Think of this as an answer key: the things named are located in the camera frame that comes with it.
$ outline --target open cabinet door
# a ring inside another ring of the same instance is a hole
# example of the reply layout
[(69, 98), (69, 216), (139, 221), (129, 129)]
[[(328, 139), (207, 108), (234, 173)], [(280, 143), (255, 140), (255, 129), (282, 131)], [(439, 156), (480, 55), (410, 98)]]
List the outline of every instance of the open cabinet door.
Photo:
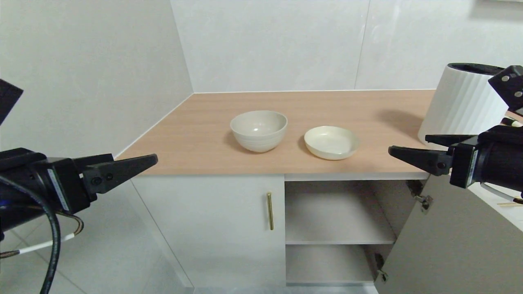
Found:
[(449, 176), (431, 176), (376, 279), (379, 294), (523, 293), (523, 231)]

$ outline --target cabinet door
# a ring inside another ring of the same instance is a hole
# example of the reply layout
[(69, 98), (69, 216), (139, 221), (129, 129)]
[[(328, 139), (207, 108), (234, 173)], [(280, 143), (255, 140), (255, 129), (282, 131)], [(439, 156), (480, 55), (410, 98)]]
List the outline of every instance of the cabinet door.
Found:
[(380, 294), (523, 293), (523, 231), (449, 176), (430, 177), (376, 279)]
[(285, 285), (283, 175), (132, 181), (194, 287)]

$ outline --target white cabinet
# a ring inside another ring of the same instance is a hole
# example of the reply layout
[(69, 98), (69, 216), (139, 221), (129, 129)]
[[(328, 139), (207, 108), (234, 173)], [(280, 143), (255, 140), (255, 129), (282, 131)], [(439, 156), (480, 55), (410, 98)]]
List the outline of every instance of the white cabinet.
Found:
[(132, 181), (194, 287), (285, 285), (283, 175)]
[(133, 182), (195, 287), (374, 283), (380, 294), (523, 292), (517, 221), (472, 192), (476, 186), (451, 186), (448, 176), (427, 181), (422, 196), (433, 202), (425, 212), (403, 180)]

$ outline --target ceramic bowl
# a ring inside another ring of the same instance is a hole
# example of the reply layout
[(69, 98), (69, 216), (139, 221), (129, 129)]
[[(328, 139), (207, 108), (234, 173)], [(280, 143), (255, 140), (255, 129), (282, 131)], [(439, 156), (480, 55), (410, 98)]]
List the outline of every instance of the ceramic bowl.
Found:
[(240, 114), (231, 120), (231, 130), (238, 143), (253, 152), (267, 152), (283, 140), (287, 117), (270, 110)]

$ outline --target white bowl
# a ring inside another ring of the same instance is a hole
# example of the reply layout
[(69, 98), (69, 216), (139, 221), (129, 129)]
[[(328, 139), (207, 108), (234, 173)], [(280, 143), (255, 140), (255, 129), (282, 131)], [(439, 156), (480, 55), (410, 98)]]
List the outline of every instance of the white bowl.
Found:
[(287, 117), (270, 110), (250, 111), (231, 120), (231, 130), (243, 148), (259, 153), (267, 152), (283, 140)]
[(360, 145), (360, 140), (353, 132), (331, 126), (310, 129), (304, 139), (312, 154), (327, 160), (345, 159), (353, 155)]

